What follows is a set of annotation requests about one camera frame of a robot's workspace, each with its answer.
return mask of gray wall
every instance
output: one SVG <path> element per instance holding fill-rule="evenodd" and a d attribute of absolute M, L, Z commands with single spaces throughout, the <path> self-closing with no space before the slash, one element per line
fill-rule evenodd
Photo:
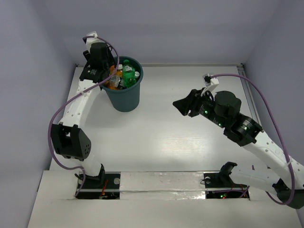
<path fill-rule="evenodd" d="M 246 62 L 246 74 L 263 91 L 289 153 L 304 164 L 304 1 L 284 0 Z M 253 93 L 265 130 L 278 137 L 262 100 Z M 304 209 L 299 211 L 304 220 Z"/>
<path fill-rule="evenodd" d="M 76 63 L 96 30 L 141 63 L 245 62 L 281 0 L 41 0 Z"/>
<path fill-rule="evenodd" d="M 50 163 L 48 122 L 67 98 L 75 65 L 31 2 L 1 0 L 0 19 L 0 226 L 24 228 Z"/>

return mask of red wire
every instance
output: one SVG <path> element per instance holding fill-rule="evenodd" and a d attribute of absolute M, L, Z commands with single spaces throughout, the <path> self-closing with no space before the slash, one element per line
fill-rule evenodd
<path fill-rule="evenodd" d="M 229 191 L 225 192 L 225 193 L 224 193 L 224 195 L 225 195 L 225 194 L 227 194 L 228 192 L 231 192 L 231 191 L 232 191 L 232 189 L 233 189 L 233 187 L 234 187 L 234 183 L 232 184 L 231 189 L 230 189 Z"/>
<path fill-rule="evenodd" d="M 104 195 L 105 195 L 105 194 L 104 194 L 104 191 L 105 191 L 105 189 L 106 189 L 106 185 L 107 185 L 108 181 L 109 181 L 109 180 L 106 180 L 106 181 L 105 181 L 105 183 L 104 183 L 104 187 L 103 187 L 103 189 L 102 189 L 101 194 L 100 194 L 100 196 L 99 196 L 99 197 L 101 197 L 101 196 L 104 196 Z"/>

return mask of bottle cap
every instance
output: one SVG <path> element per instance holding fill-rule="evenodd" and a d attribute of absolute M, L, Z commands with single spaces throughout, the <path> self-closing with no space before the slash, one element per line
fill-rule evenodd
<path fill-rule="evenodd" d="M 138 71 L 135 71 L 135 78 L 139 78 L 140 74 Z"/>

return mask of white robotic arm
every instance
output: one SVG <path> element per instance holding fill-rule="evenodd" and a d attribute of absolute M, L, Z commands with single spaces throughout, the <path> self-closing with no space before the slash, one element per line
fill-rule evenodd
<path fill-rule="evenodd" d="M 213 97 L 211 91 L 219 81 L 210 76 L 212 74 L 203 76 L 207 87 L 193 89 L 186 98 L 173 102 L 173 105 L 182 115 L 195 117 L 200 114 L 224 128 L 224 135 L 270 168 L 269 172 L 260 172 L 227 162 L 214 181 L 220 181 L 226 187 L 234 183 L 253 186 L 277 195 L 282 202 L 287 201 L 291 195 L 292 179 L 283 150 L 258 123 L 239 112 L 241 101 L 233 93 L 220 91 Z M 289 158 L 294 172 L 295 194 L 288 206 L 299 209 L 304 206 L 304 166 Z"/>
<path fill-rule="evenodd" d="M 116 63 L 110 46 L 101 42 L 96 32 L 87 34 L 84 42 L 88 48 L 84 52 L 87 64 L 81 73 L 75 94 L 82 93 L 82 96 L 71 103 L 59 124 L 52 124 L 51 139 L 57 154 L 72 159 L 76 165 L 85 169 L 86 176 L 93 177 L 92 180 L 98 182 L 102 181 L 102 174 L 105 171 L 103 165 L 91 153 L 91 141 L 82 127 L 101 88 L 97 86 L 89 91 L 87 89 L 107 79 L 110 66 Z"/>

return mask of dark green bucket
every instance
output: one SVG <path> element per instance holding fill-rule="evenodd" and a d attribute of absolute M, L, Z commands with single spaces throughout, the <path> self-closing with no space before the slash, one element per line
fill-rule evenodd
<path fill-rule="evenodd" d="M 113 107 L 120 112 L 129 112 L 138 106 L 141 81 L 143 79 L 143 68 L 140 63 L 127 56 L 120 56 L 119 63 L 122 64 L 126 59 L 130 61 L 130 64 L 135 68 L 135 71 L 140 73 L 138 81 L 133 86 L 122 90 L 112 90 L 103 86 Z"/>

